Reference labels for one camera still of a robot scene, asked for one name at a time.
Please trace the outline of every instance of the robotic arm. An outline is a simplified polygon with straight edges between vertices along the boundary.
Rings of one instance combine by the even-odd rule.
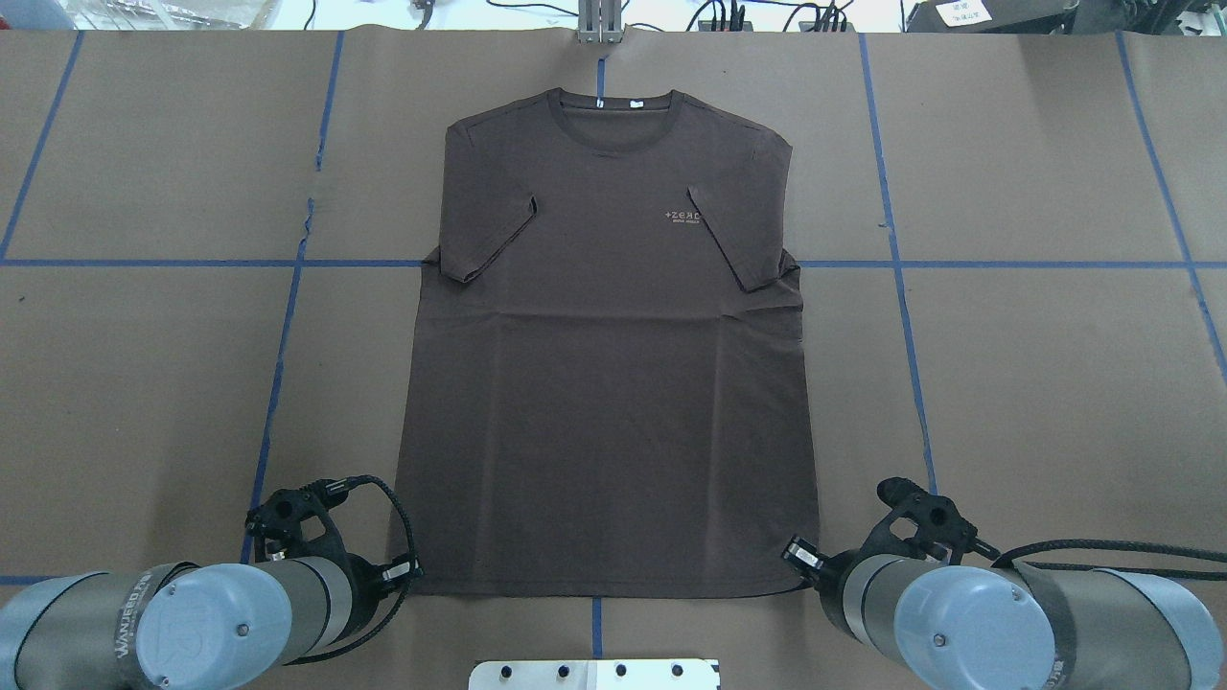
[[[378,485],[409,534],[409,552],[374,566],[345,549],[328,511]],[[306,539],[318,518],[324,534]],[[255,565],[190,562],[139,575],[90,572],[39,582],[0,610],[0,690],[229,690],[275,664],[348,652],[377,635],[421,577],[400,501],[373,476],[280,490],[248,513]],[[352,636],[379,602],[395,605],[371,632]]]
[[[794,537],[782,557],[817,589],[839,630],[912,669],[936,690],[1214,690],[1223,642],[1205,605],[1157,575],[1124,568],[1040,570],[978,538],[945,496],[907,479],[877,486],[891,512],[860,549],[820,554]],[[914,537],[891,525],[906,519]],[[1056,548],[1227,555],[1139,543]],[[994,570],[962,566],[968,552]],[[1221,575],[1221,573],[1183,573]]]

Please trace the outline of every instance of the blue object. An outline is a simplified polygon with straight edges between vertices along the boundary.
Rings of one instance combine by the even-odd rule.
[[[1218,685],[1218,668],[1223,663],[1223,638],[1218,626],[1215,625],[1215,619],[1193,592],[1157,575],[1097,570],[1124,580],[1163,614],[1168,625],[1175,631],[1180,646],[1184,647],[1184,656],[1189,659],[1193,679],[1189,690],[1214,690]]]
[[[76,28],[64,7],[55,0],[0,0],[0,16],[12,28]]]
[[[150,600],[136,657],[155,684],[229,690],[277,661],[290,640],[290,597],[269,573],[221,564],[175,578]]]
[[[967,566],[921,575],[894,609],[894,640],[908,667],[941,690],[1039,690],[1056,643],[1026,588]]]
[[[43,611],[72,586],[102,572],[56,577],[32,584],[0,609],[0,690],[18,690],[17,654]]]

